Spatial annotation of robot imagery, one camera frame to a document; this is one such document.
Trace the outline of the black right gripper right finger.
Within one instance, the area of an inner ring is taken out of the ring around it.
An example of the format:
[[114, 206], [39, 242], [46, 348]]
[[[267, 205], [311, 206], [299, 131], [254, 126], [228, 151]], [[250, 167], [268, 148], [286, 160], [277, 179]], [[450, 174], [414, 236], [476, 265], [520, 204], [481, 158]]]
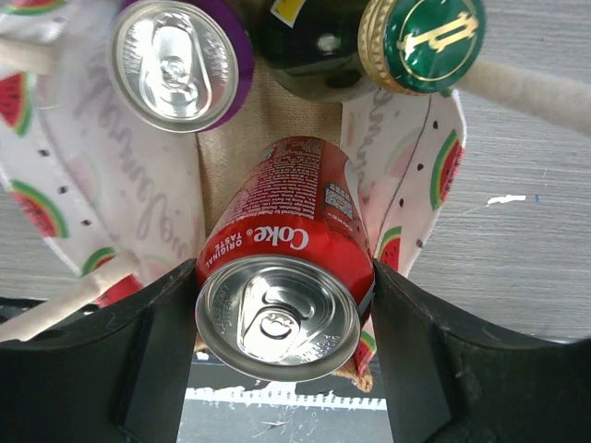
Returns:
[[586, 442], [590, 342], [490, 323], [377, 264], [372, 318], [397, 442]]

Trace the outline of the green glass bottle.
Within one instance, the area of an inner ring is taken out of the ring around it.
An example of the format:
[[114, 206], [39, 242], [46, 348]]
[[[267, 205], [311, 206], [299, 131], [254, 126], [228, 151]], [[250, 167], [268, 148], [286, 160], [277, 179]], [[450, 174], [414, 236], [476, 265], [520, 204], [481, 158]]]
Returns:
[[273, 78], [312, 102], [349, 102], [376, 88], [448, 89], [475, 62], [486, 9], [473, 0], [265, 1], [259, 55]]

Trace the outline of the purple Fanta can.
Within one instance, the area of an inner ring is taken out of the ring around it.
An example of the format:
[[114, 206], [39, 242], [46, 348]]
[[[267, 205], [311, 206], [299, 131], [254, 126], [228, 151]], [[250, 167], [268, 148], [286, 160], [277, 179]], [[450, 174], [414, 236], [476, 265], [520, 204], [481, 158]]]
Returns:
[[253, 81], [247, 28], [225, 1], [125, 1], [106, 52], [127, 106], [171, 133], [225, 124], [245, 103]]

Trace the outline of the watermelon print canvas bag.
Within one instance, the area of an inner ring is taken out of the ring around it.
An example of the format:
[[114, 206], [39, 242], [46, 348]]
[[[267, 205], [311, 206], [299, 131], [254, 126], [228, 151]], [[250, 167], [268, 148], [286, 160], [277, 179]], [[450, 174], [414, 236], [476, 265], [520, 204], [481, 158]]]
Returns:
[[116, 93], [105, 46], [120, 1], [5, 1], [1, 35], [48, 45], [57, 84], [1, 66], [1, 180], [42, 238], [77, 274], [121, 248], [140, 258], [114, 286], [125, 297], [156, 281], [204, 243], [257, 154], [303, 126], [336, 141], [347, 127], [358, 148], [375, 102], [342, 118], [335, 105], [303, 102], [256, 74], [245, 107], [210, 133], [175, 135], [141, 121]]

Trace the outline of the red cola can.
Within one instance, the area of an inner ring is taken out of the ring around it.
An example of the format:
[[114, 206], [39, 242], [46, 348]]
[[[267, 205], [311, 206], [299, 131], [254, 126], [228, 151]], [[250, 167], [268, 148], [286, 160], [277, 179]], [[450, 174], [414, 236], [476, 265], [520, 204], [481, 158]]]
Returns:
[[302, 382], [353, 356], [375, 273], [347, 155], [331, 142], [273, 142], [197, 261], [207, 348], [251, 377]]

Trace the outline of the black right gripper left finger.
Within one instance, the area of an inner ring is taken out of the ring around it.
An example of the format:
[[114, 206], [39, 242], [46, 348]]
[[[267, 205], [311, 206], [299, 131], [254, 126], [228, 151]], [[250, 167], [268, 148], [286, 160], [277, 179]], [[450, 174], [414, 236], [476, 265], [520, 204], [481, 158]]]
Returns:
[[176, 441], [198, 292], [188, 260], [114, 305], [2, 343], [2, 441]]

